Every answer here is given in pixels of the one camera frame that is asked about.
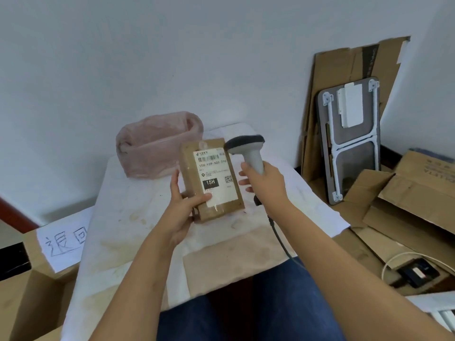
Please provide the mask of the person's right hand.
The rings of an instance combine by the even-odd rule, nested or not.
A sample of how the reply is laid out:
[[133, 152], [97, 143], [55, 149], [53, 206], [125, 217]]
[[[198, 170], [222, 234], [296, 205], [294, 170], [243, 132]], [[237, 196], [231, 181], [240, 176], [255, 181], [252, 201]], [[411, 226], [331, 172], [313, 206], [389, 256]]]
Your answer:
[[273, 216], [289, 202], [285, 180], [277, 167], [267, 161], [264, 163], [264, 174], [257, 173], [257, 183], [254, 194], [264, 205], [268, 215]]

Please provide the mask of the brown parcel with white label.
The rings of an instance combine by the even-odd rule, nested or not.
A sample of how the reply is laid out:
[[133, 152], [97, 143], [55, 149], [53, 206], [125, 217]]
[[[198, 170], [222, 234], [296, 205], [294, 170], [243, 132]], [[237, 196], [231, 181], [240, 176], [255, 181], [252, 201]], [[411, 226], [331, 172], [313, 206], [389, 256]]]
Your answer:
[[186, 193], [210, 193], [211, 199], [192, 210], [194, 222], [203, 224], [245, 209], [225, 139], [185, 142], [179, 148], [180, 172]]

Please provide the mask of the white paper with handwriting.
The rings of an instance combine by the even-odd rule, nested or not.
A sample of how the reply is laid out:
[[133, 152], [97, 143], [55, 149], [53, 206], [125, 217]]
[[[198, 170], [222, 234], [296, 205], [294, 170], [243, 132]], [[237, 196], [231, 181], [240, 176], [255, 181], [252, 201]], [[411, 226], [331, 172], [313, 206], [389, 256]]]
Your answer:
[[93, 211], [92, 206], [37, 229], [37, 241], [54, 273], [81, 261]]

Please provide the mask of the white stained table cloth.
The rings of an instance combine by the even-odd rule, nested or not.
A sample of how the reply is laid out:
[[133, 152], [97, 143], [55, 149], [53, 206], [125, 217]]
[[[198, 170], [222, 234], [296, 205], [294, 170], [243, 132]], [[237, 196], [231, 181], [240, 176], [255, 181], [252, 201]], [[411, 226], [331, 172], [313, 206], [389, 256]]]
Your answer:
[[[263, 206], [241, 189], [245, 209], [193, 224], [174, 250], [162, 309], [270, 269], [287, 256]], [[170, 201], [170, 176], [129, 179], [108, 161], [84, 243], [61, 341], [88, 341], [139, 247]]]

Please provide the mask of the flattened cardboard on floor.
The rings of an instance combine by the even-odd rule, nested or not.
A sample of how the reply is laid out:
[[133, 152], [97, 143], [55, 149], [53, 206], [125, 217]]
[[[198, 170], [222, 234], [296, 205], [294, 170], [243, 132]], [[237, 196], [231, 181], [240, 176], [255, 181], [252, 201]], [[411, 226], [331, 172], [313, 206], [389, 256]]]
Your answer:
[[[393, 173], [364, 170], [360, 173], [344, 200], [331, 209], [349, 223], [350, 228], [335, 236], [336, 242], [361, 265], [403, 296], [424, 293], [455, 291], [455, 274], [438, 262], [440, 260], [455, 269], [455, 250], [451, 248], [409, 248], [383, 233], [367, 226], [363, 221], [373, 200], [384, 188]], [[424, 258], [440, 276], [420, 288], [411, 287], [396, 271], [413, 259]]]

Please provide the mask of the person's left hand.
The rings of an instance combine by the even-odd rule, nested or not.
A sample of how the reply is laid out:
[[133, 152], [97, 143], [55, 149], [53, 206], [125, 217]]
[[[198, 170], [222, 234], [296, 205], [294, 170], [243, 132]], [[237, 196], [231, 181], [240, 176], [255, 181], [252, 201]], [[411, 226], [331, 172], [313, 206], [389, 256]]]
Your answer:
[[192, 211], [195, 208], [187, 208], [184, 205], [182, 193], [178, 186], [179, 170], [176, 169], [170, 182], [171, 200], [163, 215], [166, 230], [170, 232], [170, 243], [176, 247], [186, 237], [191, 223], [193, 223]]

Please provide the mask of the brown cardboard box with paper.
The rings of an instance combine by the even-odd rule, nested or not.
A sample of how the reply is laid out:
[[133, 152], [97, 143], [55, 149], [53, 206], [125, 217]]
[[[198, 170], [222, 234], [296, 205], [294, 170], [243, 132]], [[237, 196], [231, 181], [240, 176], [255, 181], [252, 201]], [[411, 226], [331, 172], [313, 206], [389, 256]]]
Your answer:
[[0, 281], [0, 341], [59, 341], [79, 264], [54, 273], [37, 241], [24, 235], [31, 269]]

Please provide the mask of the black power adapter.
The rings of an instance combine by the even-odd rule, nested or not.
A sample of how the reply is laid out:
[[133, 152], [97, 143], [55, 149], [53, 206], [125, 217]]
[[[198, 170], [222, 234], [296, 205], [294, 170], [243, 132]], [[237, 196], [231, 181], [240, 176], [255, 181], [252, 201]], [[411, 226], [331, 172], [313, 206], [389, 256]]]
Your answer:
[[424, 258], [413, 259], [396, 271], [413, 288], [420, 288], [440, 276], [439, 271]]

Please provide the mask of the person's blue jeans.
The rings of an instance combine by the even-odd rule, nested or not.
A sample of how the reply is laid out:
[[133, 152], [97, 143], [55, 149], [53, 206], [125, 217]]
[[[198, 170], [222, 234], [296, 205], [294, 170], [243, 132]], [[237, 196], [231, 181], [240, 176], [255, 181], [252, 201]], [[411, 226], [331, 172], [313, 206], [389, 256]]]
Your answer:
[[[259, 341], [346, 341], [333, 311], [303, 262], [287, 260], [253, 276]], [[161, 312], [156, 341], [227, 341], [207, 296]]]

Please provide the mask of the grey barcode scanner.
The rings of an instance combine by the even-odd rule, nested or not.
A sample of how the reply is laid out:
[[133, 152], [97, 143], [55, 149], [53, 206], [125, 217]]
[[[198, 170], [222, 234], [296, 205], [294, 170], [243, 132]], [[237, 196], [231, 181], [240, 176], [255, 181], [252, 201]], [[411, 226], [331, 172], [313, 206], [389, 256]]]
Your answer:
[[264, 163], [260, 154], [265, 143], [261, 135], [241, 135], [228, 140], [224, 150], [229, 154], [240, 154], [244, 161], [257, 173], [264, 174]]

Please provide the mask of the open brown cardboard box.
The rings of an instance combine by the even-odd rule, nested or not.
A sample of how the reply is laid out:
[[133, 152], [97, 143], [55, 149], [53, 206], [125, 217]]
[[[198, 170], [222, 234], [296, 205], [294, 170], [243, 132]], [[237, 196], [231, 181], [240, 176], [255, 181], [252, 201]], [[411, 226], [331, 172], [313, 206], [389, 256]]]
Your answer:
[[408, 151], [363, 221], [409, 248], [455, 250], [455, 159]]

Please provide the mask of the white radiator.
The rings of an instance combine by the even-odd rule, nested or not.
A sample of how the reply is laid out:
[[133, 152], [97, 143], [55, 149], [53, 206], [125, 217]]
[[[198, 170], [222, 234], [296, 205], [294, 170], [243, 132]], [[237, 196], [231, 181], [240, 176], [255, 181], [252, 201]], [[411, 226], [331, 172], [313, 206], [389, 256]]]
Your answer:
[[406, 298], [455, 334], [455, 291], [421, 294]]

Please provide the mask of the tall flattened cardboard sheet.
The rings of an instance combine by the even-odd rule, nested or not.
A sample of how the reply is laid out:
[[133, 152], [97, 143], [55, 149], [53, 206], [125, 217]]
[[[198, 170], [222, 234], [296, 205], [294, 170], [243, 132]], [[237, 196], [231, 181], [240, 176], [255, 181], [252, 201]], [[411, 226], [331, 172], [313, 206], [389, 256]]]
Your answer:
[[315, 111], [315, 97], [323, 89], [369, 78], [379, 79], [381, 118], [400, 69], [405, 42], [411, 37], [385, 39], [356, 48], [341, 48], [314, 56], [304, 109], [301, 139], [301, 176], [307, 182], [324, 176], [321, 138]]

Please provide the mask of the person's right forearm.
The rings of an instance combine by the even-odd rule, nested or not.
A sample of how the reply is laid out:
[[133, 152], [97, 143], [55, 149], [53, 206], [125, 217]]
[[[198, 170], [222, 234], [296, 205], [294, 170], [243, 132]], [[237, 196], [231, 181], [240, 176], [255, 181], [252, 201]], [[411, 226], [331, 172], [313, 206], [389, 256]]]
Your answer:
[[289, 200], [266, 203], [348, 341], [455, 341], [455, 335], [374, 276]]

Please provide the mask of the grey folding lap table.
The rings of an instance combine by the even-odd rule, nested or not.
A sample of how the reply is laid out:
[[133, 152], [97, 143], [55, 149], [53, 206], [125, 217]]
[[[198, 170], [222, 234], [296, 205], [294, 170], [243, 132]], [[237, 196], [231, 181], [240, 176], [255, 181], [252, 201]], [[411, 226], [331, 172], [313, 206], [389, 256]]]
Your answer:
[[376, 77], [319, 91], [315, 97], [328, 202], [342, 202], [363, 170], [380, 171]]

